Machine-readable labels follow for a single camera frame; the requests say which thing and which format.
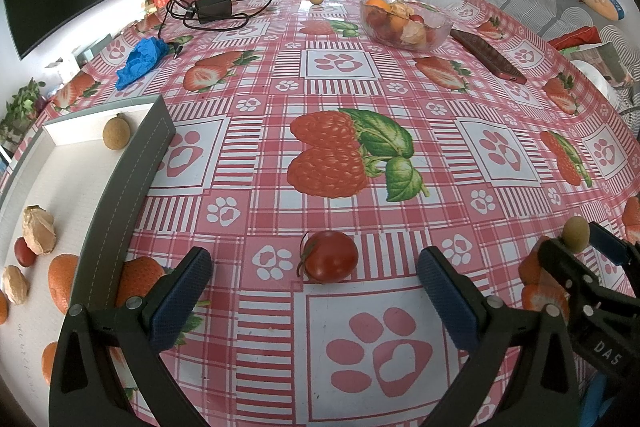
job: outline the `red phone case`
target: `red phone case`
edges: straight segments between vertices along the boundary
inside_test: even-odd
[[[451,30],[450,34],[480,60],[493,75],[518,84],[527,83],[526,77],[484,39],[460,30]]]

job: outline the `dining table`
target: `dining table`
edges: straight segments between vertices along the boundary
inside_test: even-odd
[[[522,308],[521,261],[569,217],[625,237],[640,146],[566,58],[484,0],[428,7],[490,42],[526,77],[517,84],[451,36],[428,52],[370,38],[364,1],[271,0],[244,27],[202,26],[223,32],[168,17],[161,37],[172,52],[116,90],[116,70],[158,34],[161,9],[116,36],[36,122],[164,98],[176,133],[129,259],[169,269],[194,246],[211,254],[212,279],[161,354],[211,426],[417,427],[468,359],[416,275],[424,248],[438,247],[484,296]],[[549,87],[558,82],[566,92]],[[304,240],[326,230],[358,251],[339,283],[296,273]],[[578,258],[603,285],[631,293],[601,253],[587,247]],[[516,358],[510,350],[477,423],[495,411]],[[576,367],[584,383],[590,370]],[[134,381],[123,385],[154,423]]]

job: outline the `glass bowl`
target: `glass bowl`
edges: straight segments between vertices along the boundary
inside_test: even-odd
[[[436,49],[453,28],[444,13],[404,0],[361,0],[360,22],[371,39],[415,52]]]

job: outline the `white tray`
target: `white tray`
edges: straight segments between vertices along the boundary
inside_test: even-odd
[[[20,267],[31,283],[27,302],[10,304],[8,320],[0,326],[0,378],[38,427],[49,424],[49,386],[42,376],[42,352],[58,340],[65,318],[49,293],[49,264],[61,253],[81,254],[105,188],[123,153],[134,145],[133,137],[155,99],[141,98],[136,105],[131,105],[135,99],[128,104],[116,102],[45,124],[5,188],[0,208],[0,267],[20,267],[14,242],[22,235],[25,206],[38,204],[48,210],[54,216],[57,235],[52,253],[38,256],[29,268]],[[117,114],[126,118],[132,139],[127,148],[112,151],[102,142],[102,129]]]

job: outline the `stuffed toy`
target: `stuffed toy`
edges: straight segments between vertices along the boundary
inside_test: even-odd
[[[625,17],[625,11],[618,0],[583,0],[585,4],[610,21],[619,21]]]

